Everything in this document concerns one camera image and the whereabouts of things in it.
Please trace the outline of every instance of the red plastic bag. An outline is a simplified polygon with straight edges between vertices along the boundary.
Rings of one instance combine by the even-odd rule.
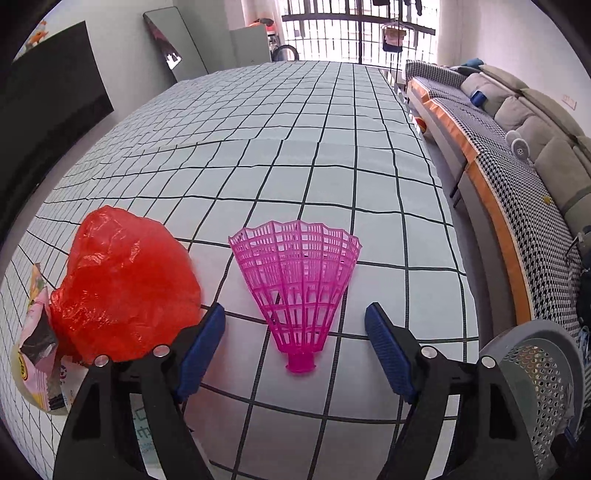
[[[84,219],[51,294],[60,354],[91,364],[140,358],[201,319],[201,289],[186,249],[151,219],[104,206]]]

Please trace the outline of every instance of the white grid mat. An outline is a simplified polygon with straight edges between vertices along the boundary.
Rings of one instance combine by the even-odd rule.
[[[264,64],[182,82],[102,138],[63,177],[5,274],[0,399],[8,427],[51,478],[65,419],[23,401],[9,371],[32,262],[52,287],[84,216],[102,205],[156,219],[196,263],[204,308],[227,310],[222,342],[185,405],[220,479],[370,479],[407,413],[363,328],[379,301],[398,325],[458,360],[478,358],[472,295],[435,168],[379,71]],[[268,220],[324,222],[361,239],[360,261],[317,368],[285,370],[228,235]],[[432,473],[452,440],[450,400]]]

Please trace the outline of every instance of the blue object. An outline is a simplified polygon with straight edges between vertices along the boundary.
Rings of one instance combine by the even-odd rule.
[[[480,65],[484,65],[484,62],[479,58],[471,59],[466,63],[462,63],[463,67],[472,67],[473,69],[477,69]]]
[[[365,310],[365,331],[374,347],[379,363],[386,374],[393,392],[400,395],[411,404],[417,396],[417,391],[411,381],[411,363],[394,339],[388,324],[390,319],[372,304]]]
[[[472,97],[470,97],[472,105],[477,106],[478,108],[484,105],[484,102],[486,102],[486,100],[486,95],[482,93],[480,90],[475,91]]]
[[[199,326],[202,328],[180,364],[180,382],[175,392],[179,402],[187,400],[190,395],[197,392],[207,367],[212,361],[213,354],[226,330],[226,312],[223,307],[217,305],[213,311],[210,310]]]

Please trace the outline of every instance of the laundry basket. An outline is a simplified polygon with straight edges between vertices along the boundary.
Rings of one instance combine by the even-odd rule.
[[[568,428],[576,435],[583,411],[584,370],[576,342],[556,322],[534,320],[490,341],[480,351],[483,356],[493,357],[504,373],[540,478],[546,478],[555,465],[550,445],[557,431]]]

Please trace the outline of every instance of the bicycle tire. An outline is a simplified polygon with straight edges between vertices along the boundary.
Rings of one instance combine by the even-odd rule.
[[[271,60],[272,61],[280,61],[280,55],[282,55],[282,52],[285,50],[289,50],[290,52],[293,53],[293,55],[294,55],[293,61],[297,61],[300,59],[300,54],[297,52],[297,50],[294,46],[282,45],[281,47],[278,47],[273,51],[273,55],[271,56]]]

